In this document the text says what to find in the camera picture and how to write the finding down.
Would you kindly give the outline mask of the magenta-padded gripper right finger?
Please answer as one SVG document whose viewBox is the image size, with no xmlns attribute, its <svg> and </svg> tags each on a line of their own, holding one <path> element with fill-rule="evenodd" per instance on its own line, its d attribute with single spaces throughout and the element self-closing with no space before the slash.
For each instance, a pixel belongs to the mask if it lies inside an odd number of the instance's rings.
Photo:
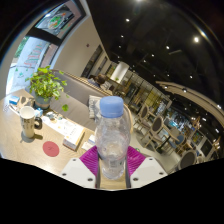
<svg viewBox="0 0 224 224">
<path fill-rule="evenodd" d="M 128 188 L 140 188 L 167 175 L 154 157 L 145 157 L 129 146 L 126 156 L 125 180 Z"/>
</svg>

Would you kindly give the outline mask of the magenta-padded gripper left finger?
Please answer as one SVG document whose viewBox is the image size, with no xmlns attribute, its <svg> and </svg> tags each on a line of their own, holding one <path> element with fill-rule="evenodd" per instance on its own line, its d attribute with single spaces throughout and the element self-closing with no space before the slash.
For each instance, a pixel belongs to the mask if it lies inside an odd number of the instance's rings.
<svg viewBox="0 0 224 224">
<path fill-rule="evenodd" d="M 70 159 L 60 176 L 84 188 L 98 188 L 100 186 L 100 168 L 97 147 L 93 146 L 80 158 Z"/>
</svg>

